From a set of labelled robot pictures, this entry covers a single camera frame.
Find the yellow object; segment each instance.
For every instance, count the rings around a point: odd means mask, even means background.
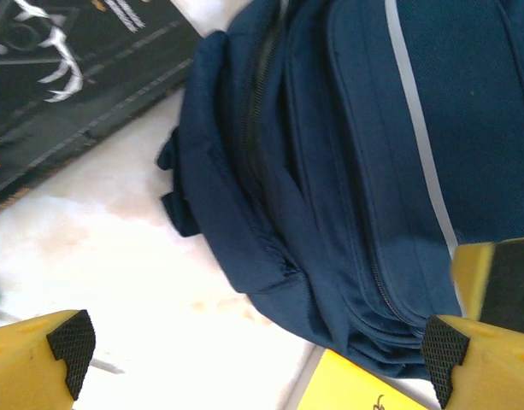
[[[436,328],[431,322],[427,327],[433,352],[424,342],[424,355],[437,395],[446,396],[445,410],[524,410],[524,334],[470,319],[438,319]]]
[[[458,247],[454,255],[452,277],[469,319],[480,318],[494,252],[493,243],[477,243]]]
[[[86,311],[0,327],[0,410],[69,410],[95,346]]]
[[[424,410],[389,384],[327,350],[297,410]]]
[[[454,260],[451,266],[451,273],[456,284],[457,296],[463,308],[463,316],[472,320],[481,320],[483,316],[484,302],[487,298],[488,286],[490,281],[500,276],[502,282],[494,284],[493,294],[496,293],[496,287],[507,282],[512,283],[513,278],[516,278],[518,284],[521,284],[521,289],[515,289],[514,293],[524,292],[524,282],[518,278],[524,275],[524,238],[510,239],[501,243],[477,243],[462,245],[456,249]],[[511,294],[503,294],[499,299],[509,302]],[[492,301],[491,305],[495,305],[498,301]],[[497,306],[490,306],[491,309],[496,309]],[[524,306],[514,305],[509,309],[523,310]],[[491,323],[501,327],[508,327],[508,323]]]

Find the navy blue backpack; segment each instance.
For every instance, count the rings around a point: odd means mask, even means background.
[[[254,0],[198,46],[157,163],[261,313],[427,378],[455,248],[524,237],[524,0]]]

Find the front pocket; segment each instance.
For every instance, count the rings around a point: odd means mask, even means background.
[[[460,314],[397,69],[385,2],[340,0],[327,48],[343,152],[358,181],[363,229],[384,297],[407,323]]]
[[[309,269],[310,277],[322,274],[324,278],[333,278],[335,292],[341,293],[342,303],[350,309],[348,313],[345,309],[345,312],[355,327],[364,329],[374,338],[385,337],[404,343],[405,339],[411,338],[409,326],[396,318],[378,292],[358,223],[357,204],[351,192],[354,182],[344,169],[338,137],[339,117],[333,110],[325,60],[321,59],[325,46],[321,36],[325,25],[321,20],[326,6],[323,0],[305,5],[294,20],[288,42],[286,85],[291,133],[286,137],[291,140],[297,158],[294,171],[304,200],[300,203],[298,199],[289,212],[297,214],[301,207],[309,207],[313,215],[309,218],[315,225],[310,236],[319,238],[317,245],[311,248],[324,249],[322,258],[329,262],[326,269]],[[277,164],[271,168],[274,173],[278,172]],[[292,183],[289,185],[288,197],[295,188]],[[283,205],[276,202],[274,208],[283,208]],[[288,219],[286,216],[278,225],[285,226]],[[309,241],[304,239],[305,236],[289,243],[313,242],[311,238]],[[309,249],[303,251],[304,254],[311,252]]]
[[[267,218],[247,201],[222,147],[214,104],[226,44],[227,35],[215,32],[197,49],[174,147],[179,158],[174,177],[233,288],[263,293],[291,280],[298,269]]]

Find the white antler graphic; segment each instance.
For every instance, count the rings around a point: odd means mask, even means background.
[[[15,19],[18,21],[26,21],[28,19],[31,19],[32,17],[51,20],[49,14],[45,10],[36,6],[32,6],[26,0],[15,0],[15,3],[22,9],[22,12],[15,17]],[[58,69],[54,73],[41,79],[39,81],[40,83],[52,83],[53,81],[60,79],[68,71],[72,72],[72,77],[66,84],[66,87],[64,87],[64,90],[50,91],[53,94],[55,94],[55,96],[45,101],[49,103],[56,103],[59,101],[63,101],[75,94],[76,92],[80,91],[81,88],[83,88],[83,74],[81,73],[81,70],[79,69],[77,62],[75,61],[72,52],[66,44],[66,34],[64,34],[64,32],[58,26],[53,26],[50,31],[49,37],[39,46],[44,48],[55,47],[55,49],[62,57]]]

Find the backpack strap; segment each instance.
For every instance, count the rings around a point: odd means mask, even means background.
[[[180,155],[177,150],[180,133],[178,127],[174,128],[170,138],[157,158],[157,166],[163,171],[173,170],[174,190],[163,196],[162,204],[174,227],[182,237],[192,237],[201,233],[197,221],[191,212],[189,202],[185,197],[180,179]]]

